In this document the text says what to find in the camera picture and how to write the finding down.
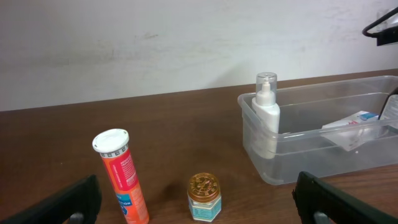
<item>tube label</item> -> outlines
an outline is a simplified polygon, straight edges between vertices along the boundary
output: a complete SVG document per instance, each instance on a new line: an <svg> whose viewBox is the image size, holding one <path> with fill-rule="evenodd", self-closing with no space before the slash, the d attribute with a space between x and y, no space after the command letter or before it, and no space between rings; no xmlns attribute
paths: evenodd
<svg viewBox="0 0 398 224"><path fill-rule="evenodd" d="M128 224L147 224L147 207L127 146L102 156L109 179Z"/></svg>

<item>product label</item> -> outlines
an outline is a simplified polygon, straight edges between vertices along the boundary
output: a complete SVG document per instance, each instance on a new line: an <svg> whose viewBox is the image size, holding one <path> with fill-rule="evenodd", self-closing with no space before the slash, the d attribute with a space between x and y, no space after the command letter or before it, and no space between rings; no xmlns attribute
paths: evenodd
<svg viewBox="0 0 398 224"><path fill-rule="evenodd" d="M130 190L137 184L136 169L129 152L115 158L109 164L119 190Z"/></svg>
<svg viewBox="0 0 398 224"><path fill-rule="evenodd" d="M148 211L130 151L124 147L118 152L120 153L112 152L112 156L102 157L102 160L121 210L128 224L147 224Z"/></svg>
<svg viewBox="0 0 398 224"><path fill-rule="evenodd" d="M221 198L219 198L215 204L210 208L201 208L199 206L194 206L189 201L189 208L194 220L211 222L221 211Z"/></svg>

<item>wooden table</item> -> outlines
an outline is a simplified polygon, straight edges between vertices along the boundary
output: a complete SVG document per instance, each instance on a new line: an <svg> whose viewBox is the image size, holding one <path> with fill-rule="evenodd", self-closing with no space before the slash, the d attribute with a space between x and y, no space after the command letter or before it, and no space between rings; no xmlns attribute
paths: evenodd
<svg viewBox="0 0 398 224"><path fill-rule="evenodd" d="M279 88L398 70L279 82ZM223 208L214 223L300 223L295 184L265 183L242 147L237 97L254 85L0 113L0 220L89 174L103 202L98 224L126 223L93 138L111 128L128 130L150 223L194 223L187 181L211 172L221 183ZM325 178L345 192L398 217L398 166Z"/></svg>

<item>clear plastic container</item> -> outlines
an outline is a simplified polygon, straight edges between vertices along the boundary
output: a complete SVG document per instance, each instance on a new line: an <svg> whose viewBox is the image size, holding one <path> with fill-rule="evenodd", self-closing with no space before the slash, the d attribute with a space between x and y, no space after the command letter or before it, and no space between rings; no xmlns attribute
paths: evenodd
<svg viewBox="0 0 398 224"><path fill-rule="evenodd" d="M279 134L269 131L251 108L255 93L242 94L243 146L262 179L272 185L296 182L300 171L317 177L398 163L398 119L322 129L359 111L380 114L398 77L383 76L277 90ZM327 136L345 135L359 146L344 150ZM276 141L272 159L261 157L264 141Z"/></svg>

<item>orange tube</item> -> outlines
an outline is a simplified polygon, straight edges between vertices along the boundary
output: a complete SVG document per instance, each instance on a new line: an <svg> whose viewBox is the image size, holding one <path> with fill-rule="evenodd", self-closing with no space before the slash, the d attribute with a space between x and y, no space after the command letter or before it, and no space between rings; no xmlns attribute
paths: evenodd
<svg viewBox="0 0 398 224"><path fill-rule="evenodd" d="M101 154L109 179L128 224L147 224L149 215L123 129L111 129L94 138L94 150Z"/></svg>

